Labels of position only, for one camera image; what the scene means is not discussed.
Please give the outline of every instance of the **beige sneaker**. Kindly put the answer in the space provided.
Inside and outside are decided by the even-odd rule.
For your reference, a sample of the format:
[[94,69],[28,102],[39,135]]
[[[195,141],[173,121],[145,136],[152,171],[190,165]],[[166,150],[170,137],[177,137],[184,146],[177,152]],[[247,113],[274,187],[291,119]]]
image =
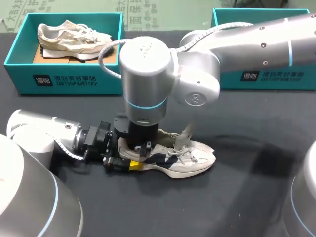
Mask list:
[[140,146],[131,150],[124,138],[118,140],[118,152],[123,159],[140,162],[139,170],[156,169],[171,178],[186,178],[206,171],[216,160],[215,152],[208,145],[191,141],[192,127],[181,134],[158,130],[156,145],[148,157],[141,157]]
[[108,34],[68,20],[60,26],[40,24],[38,39],[44,58],[74,57],[82,61],[97,59],[101,49],[113,41]]

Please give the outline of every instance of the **sneaker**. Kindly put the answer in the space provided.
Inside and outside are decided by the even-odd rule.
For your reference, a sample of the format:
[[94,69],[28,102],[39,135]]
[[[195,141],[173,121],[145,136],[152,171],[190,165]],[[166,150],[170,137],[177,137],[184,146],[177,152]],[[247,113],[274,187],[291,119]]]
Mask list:
[[209,146],[191,141],[192,127],[189,125],[181,134],[158,130],[155,146],[148,157],[141,157],[140,146],[129,148],[126,139],[119,138],[118,152],[123,159],[140,162],[138,170],[156,169],[171,178],[186,178],[206,171],[216,160]]
[[40,24],[38,39],[44,58],[74,57],[82,61],[97,59],[101,49],[113,41],[108,34],[68,20],[60,26]]

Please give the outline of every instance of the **shoelace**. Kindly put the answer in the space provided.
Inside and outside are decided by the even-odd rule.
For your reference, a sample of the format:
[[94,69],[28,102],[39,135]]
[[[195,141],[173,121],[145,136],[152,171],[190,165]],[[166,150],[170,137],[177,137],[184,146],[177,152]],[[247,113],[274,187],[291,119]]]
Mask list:
[[78,31],[78,35],[74,36],[75,39],[77,38],[85,38],[87,42],[95,42],[97,39],[97,31],[89,28],[85,24],[77,24],[77,26],[82,27],[80,31]]
[[192,151],[194,150],[194,147],[186,147],[185,145],[182,147],[182,149],[180,150],[176,150],[174,148],[169,148],[168,154],[170,156],[172,155],[180,155],[179,156],[179,160],[181,161],[182,164],[184,164],[184,162],[181,160],[182,156],[186,153],[190,154],[190,159],[193,160],[194,162],[197,162],[198,159],[196,159],[193,155],[192,155]]

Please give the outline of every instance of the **shoe tongue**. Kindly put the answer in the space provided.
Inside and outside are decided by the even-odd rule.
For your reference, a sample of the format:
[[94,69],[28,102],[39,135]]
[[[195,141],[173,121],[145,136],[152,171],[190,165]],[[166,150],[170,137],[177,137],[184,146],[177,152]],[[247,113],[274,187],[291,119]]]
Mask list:
[[66,20],[66,21],[63,23],[62,26],[64,26],[65,28],[67,28],[67,27],[73,27],[73,28],[75,28],[75,27],[76,27],[76,24],[73,23],[73,22],[71,22],[71,21],[69,21],[69,20]]
[[59,31],[58,36],[61,36],[64,32],[64,30],[67,30],[68,32],[72,33],[73,35],[76,34],[76,32],[78,32],[79,30],[81,30],[81,28],[79,28],[78,25],[76,25],[75,23],[66,20],[63,24],[62,24],[62,29]]
[[191,146],[191,137],[193,132],[193,126],[189,124],[186,129],[176,138],[174,142],[174,149],[180,150],[183,148],[183,146]]

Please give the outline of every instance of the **shoe box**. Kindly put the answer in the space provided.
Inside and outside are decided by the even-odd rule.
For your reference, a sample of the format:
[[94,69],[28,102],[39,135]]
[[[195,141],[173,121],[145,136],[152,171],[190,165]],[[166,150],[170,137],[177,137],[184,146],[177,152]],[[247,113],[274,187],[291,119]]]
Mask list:
[[[70,20],[100,33],[124,39],[122,13],[28,13],[4,62],[20,94],[122,94],[121,80],[105,73],[97,60],[82,63],[73,58],[45,59],[40,52],[40,23],[58,26]],[[119,51],[104,58],[105,65],[119,73]]]
[[[307,13],[308,9],[215,8],[211,26],[229,22],[257,24]],[[221,74],[220,85],[221,89],[316,90],[315,74],[315,64],[227,72]]]

